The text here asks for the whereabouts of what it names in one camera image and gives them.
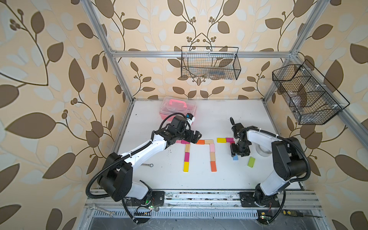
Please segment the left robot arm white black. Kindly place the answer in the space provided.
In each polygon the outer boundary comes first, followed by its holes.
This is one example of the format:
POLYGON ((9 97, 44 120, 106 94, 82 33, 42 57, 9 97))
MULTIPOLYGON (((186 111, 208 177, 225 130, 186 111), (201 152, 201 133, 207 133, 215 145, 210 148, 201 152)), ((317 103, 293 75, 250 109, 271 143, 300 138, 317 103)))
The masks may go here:
POLYGON ((88 198, 110 197, 118 202, 124 198, 147 198, 149 186, 133 182, 133 172, 155 154, 174 145, 178 140, 196 144, 202 137, 199 131, 174 131, 161 128, 153 131, 151 138, 131 151, 111 153, 105 160, 102 170, 92 177, 86 186, 88 198))

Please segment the yellow block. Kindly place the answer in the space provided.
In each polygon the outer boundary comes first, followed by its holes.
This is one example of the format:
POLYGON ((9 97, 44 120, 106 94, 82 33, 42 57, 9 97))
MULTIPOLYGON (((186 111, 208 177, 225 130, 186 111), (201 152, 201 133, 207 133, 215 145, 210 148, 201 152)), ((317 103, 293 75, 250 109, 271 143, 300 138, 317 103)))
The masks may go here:
POLYGON ((217 138, 217 143, 227 143, 226 138, 217 138))
POLYGON ((189 162, 184 162, 183 172, 189 172, 189 162))

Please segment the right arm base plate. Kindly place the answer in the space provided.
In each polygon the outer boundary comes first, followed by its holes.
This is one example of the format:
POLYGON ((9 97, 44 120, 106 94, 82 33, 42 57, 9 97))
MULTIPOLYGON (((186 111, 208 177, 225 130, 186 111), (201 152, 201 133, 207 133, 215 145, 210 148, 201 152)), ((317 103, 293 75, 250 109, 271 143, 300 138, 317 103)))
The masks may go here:
POLYGON ((255 192, 240 192, 239 198, 243 208, 279 208, 277 195, 257 197, 255 192))

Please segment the pink plastic toolbox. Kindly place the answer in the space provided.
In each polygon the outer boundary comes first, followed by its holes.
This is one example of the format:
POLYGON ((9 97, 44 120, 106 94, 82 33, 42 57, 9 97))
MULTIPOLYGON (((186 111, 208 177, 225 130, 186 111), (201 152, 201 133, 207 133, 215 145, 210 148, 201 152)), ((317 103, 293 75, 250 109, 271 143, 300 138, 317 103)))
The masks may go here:
POLYGON ((162 119, 165 119, 173 113, 181 113, 184 114, 185 116, 188 113, 191 113, 194 116, 194 119, 192 119, 192 122, 194 122, 196 119, 195 117, 196 110, 197 104, 195 101, 178 99, 167 96, 162 101, 159 114, 162 119))

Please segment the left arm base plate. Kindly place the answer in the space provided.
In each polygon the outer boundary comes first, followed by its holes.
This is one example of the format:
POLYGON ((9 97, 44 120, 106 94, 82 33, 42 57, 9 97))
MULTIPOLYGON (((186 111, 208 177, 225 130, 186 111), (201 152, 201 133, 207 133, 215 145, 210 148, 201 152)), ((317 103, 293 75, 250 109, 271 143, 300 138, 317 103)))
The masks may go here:
POLYGON ((149 192, 142 200, 137 198, 129 198, 125 200, 125 204, 128 206, 138 207, 162 207, 164 205, 165 192, 164 191, 152 191, 149 192))

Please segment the red-orange block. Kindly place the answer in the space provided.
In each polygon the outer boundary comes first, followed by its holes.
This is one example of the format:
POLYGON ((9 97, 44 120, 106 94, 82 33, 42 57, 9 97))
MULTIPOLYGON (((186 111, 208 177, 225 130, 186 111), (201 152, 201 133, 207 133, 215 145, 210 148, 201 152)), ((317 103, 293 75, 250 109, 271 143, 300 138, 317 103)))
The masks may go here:
POLYGON ((211 167, 211 171, 212 172, 216 172, 217 171, 217 166, 216 166, 216 162, 215 161, 210 161, 210 167, 211 167))

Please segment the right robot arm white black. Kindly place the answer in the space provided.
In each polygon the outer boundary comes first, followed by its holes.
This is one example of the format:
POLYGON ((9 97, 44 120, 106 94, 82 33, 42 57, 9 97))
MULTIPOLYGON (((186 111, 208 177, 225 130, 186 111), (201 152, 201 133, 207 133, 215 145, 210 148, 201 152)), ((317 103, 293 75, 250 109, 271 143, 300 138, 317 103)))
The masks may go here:
POLYGON ((311 175, 311 165, 301 144, 296 138, 284 138, 254 126, 232 126, 234 138, 231 144, 232 157, 249 156, 250 146, 258 144, 271 152, 273 171, 259 183, 253 195, 253 202, 259 207, 267 206, 276 196, 294 182, 303 182, 311 175))

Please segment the green block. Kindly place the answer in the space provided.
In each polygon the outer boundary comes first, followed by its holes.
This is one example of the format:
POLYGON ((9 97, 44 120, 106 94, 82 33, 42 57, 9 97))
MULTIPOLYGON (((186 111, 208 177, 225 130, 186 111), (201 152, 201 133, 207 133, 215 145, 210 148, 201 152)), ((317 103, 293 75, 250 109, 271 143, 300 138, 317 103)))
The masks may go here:
POLYGON ((250 157, 247 166, 253 168, 255 165, 255 158, 250 157))

